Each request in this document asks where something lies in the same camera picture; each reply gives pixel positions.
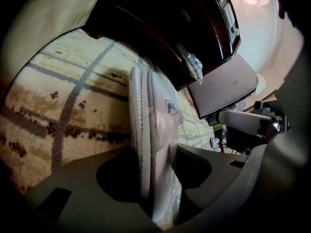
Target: gray stripe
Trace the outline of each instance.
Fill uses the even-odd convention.
[[[68,77],[68,76],[65,76],[63,74],[60,74],[60,73],[57,73],[57,72],[54,72],[54,71],[51,71],[51,70],[48,70],[48,69],[45,69],[45,68],[42,68],[36,64],[33,64],[33,63],[27,63],[26,65],[27,67],[31,67],[39,72],[42,72],[44,74],[47,74],[49,76],[52,76],[52,77],[56,77],[60,80],[63,80],[63,81],[68,81],[68,82],[71,82],[71,83],[75,83],[77,84],[79,81],[76,80],[76,79],[73,79],[71,77]]]
[[[80,66],[80,65],[78,65],[78,64],[76,64],[76,63],[73,63],[73,62],[71,62],[71,61],[58,58],[58,57],[56,57],[56,56],[50,55],[50,54],[45,53],[45,52],[40,52],[40,53],[43,54],[43,55],[46,55],[46,56],[48,56],[48,57],[50,57],[50,58],[53,58],[53,59],[62,61],[62,62],[64,62],[64,63],[66,63],[66,64],[70,64],[70,65],[73,65],[73,66],[76,66],[76,67],[80,67],[80,68],[82,68],[82,69],[85,69],[85,67],[82,67],[82,66]],[[97,74],[98,76],[101,76],[101,77],[107,79],[107,80],[110,80],[110,81],[119,83],[119,84],[121,84],[121,85],[127,86],[127,84],[124,84],[124,83],[122,83],[122,82],[120,82],[120,81],[118,81],[118,80],[114,80],[114,79],[112,79],[112,78],[110,78],[110,77],[107,77],[107,76],[105,76],[105,75],[103,75],[103,74],[99,74],[99,73],[97,73],[97,72],[94,72],[94,73]]]
[[[75,80],[73,78],[67,77],[67,76],[65,76],[63,74],[60,74],[60,73],[57,73],[57,72],[54,72],[54,71],[51,71],[51,70],[47,70],[47,69],[42,68],[42,67],[40,67],[40,66],[38,66],[36,64],[28,63],[27,66],[31,67],[31,68],[39,71],[39,72],[47,74],[49,76],[56,77],[56,78],[58,78],[60,80],[63,80],[63,81],[68,81],[68,82],[75,83],[75,84],[78,84],[78,82],[79,82],[78,80]],[[109,96],[109,97],[112,97],[112,98],[115,98],[115,99],[119,99],[119,100],[128,102],[128,98],[127,97],[115,94],[115,93],[113,93],[111,91],[107,91],[105,89],[102,89],[102,88],[99,88],[99,87],[96,87],[96,86],[92,86],[92,85],[89,85],[89,84],[85,84],[84,87],[86,89],[89,89],[89,90],[93,91],[93,92],[101,93],[101,94],[104,94],[106,96]]]
[[[39,52],[40,54],[43,54],[43,55],[45,55],[45,56],[48,56],[48,57],[50,57],[50,58],[52,58],[52,59],[55,59],[55,60],[59,60],[59,61],[61,61],[61,62],[64,62],[64,63],[66,63],[66,64],[69,64],[69,65],[72,65],[72,66],[75,66],[75,67],[79,67],[79,68],[82,68],[82,69],[86,69],[85,67],[83,67],[83,66],[81,66],[81,65],[78,65],[78,64],[76,64],[76,63],[74,63],[74,62],[71,62],[71,61],[68,61],[68,60],[65,60],[65,59],[62,59],[62,58],[58,58],[58,57],[56,57],[56,56],[54,56],[54,55],[51,55],[51,54],[49,54],[49,53],[47,53],[47,52]]]
[[[58,123],[57,120],[55,120],[55,119],[48,118],[47,116],[41,115],[41,114],[39,114],[37,112],[34,112],[34,111],[31,111],[31,110],[28,110],[28,109],[26,109],[24,107],[21,107],[19,110],[22,113],[29,114],[31,116],[34,116],[34,117],[40,119],[40,120],[47,121],[47,122]]]
[[[205,140],[205,139],[206,139],[205,137],[207,137],[207,139],[208,139],[208,138],[212,138],[212,137],[214,137],[214,135],[211,135],[211,134],[205,134],[204,136],[201,136],[201,139]]]
[[[52,145],[52,172],[59,168],[62,164],[62,147],[64,141],[64,133],[66,131],[66,126],[69,122],[73,106],[76,102],[76,99],[87,80],[88,76],[94,70],[96,65],[102,60],[102,58],[113,48],[114,42],[112,42],[85,70],[81,76],[79,82],[71,91],[70,95],[67,98],[63,111],[60,115],[59,124],[57,126],[57,131],[54,137]]]
[[[24,107],[21,107],[20,111],[22,113],[29,114],[31,116],[34,116],[34,117],[36,117],[38,119],[41,119],[41,120],[44,120],[44,121],[47,121],[47,122],[57,123],[57,120],[48,118],[48,117],[46,117],[44,115],[41,115],[41,114],[38,114],[37,112],[28,110],[28,109],[26,109]],[[66,128],[72,128],[75,131],[79,131],[79,132],[82,132],[82,133],[96,133],[96,134],[101,134],[101,135],[109,135],[109,136],[112,136],[112,137],[123,137],[124,139],[127,139],[127,138],[129,138],[131,136],[130,133],[106,132],[106,131],[103,131],[103,130],[97,130],[97,129],[94,129],[94,128],[85,128],[85,127],[80,127],[80,126],[75,126],[75,125],[70,125],[70,124],[68,124]]]
[[[119,95],[119,94],[115,94],[115,93],[113,93],[111,91],[107,91],[105,89],[101,89],[101,88],[96,87],[96,86],[91,86],[89,84],[85,84],[84,87],[86,89],[89,89],[89,90],[93,91],[93,92],[101,93],[101,94],[109,96],[111,98],[122,100],[124,102],[128,102],[128,98],[127,97]]]
[[[200,142],[201,142],[201,137],[199,136],[199,135],[194,135],[194,136],[192,136],[192,135],[187,135],[187,139],[188,140],[200,140]]]
[[[120,82],[120,81],[118,81],[118,80],[114,80],[114,79],[112,79],[112,78],[110,78],[110,77],[108,77],[108,76],[106,76],[106,75],[99,74],[99,73],[97,73],[97,72],[93,72],[93,73],[95,73],[96,75],[98,75],[98,76],[100,76],[100,77],[103,77],[103,78],[105,78],[105,79],[107,79],[107,80],[110,80],[110,81],[119,83],[120,85],[127,86],[127,84],[122,83],[122,82]]]
[[[45,127],[28,120],[21,113],[14,112],[6,106],[2,108],[1,115],[7,118],[10,122],[18,125],[22,129],[29,131],[35,136],[44,138],[47,134],[47,130]]]

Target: beige rug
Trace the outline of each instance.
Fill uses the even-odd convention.
[[[130,145],[127,85],[135,65],[154,68],[129,47],[77,29],[23,68],[0,113],[0,157],[21,193],[70,161]],[[199,120],[187,89],[175,93],[184,115],[178,142],[209,149],[213,128]]]

